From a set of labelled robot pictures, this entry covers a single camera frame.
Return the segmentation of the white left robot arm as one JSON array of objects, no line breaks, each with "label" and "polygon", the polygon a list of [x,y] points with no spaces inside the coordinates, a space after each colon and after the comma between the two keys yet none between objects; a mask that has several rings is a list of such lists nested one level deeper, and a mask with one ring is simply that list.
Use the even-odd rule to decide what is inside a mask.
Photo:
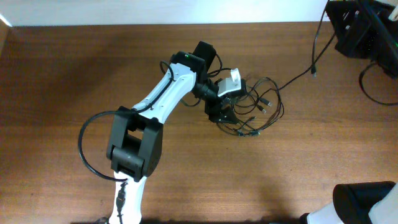
[{"label": "white left robot arm", "polygon": [[141,102],[117,110],[106,157],[120,182],[109,223],[141,222],[144,186],[161,157],[164,123],[187,93],[205,101],[210,121],[238,123],[228,103],[245,94],[245,81],[237,68],[229,77],[211,81],[208,70],[215,57],[216,50],[206,42],[199,42],[192,53],[177,52],[164,77]]}]

